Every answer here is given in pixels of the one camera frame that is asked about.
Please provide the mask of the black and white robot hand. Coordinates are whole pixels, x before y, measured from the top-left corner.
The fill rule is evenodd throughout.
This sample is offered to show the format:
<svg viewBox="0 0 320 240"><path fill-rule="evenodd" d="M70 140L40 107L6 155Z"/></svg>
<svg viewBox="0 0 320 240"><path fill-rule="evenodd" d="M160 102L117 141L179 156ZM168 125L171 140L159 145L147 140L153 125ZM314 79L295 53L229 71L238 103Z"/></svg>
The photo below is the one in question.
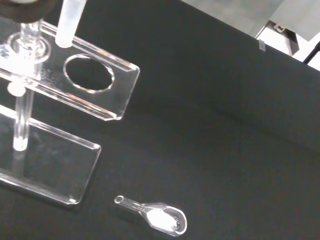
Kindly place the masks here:
<svg viewBox="0 0 320 240"><path fill-rule="evenodd" d="M0 1L0 16L16 23L32 23L44 17L48 0L16 2L13 0Z"/></svg>

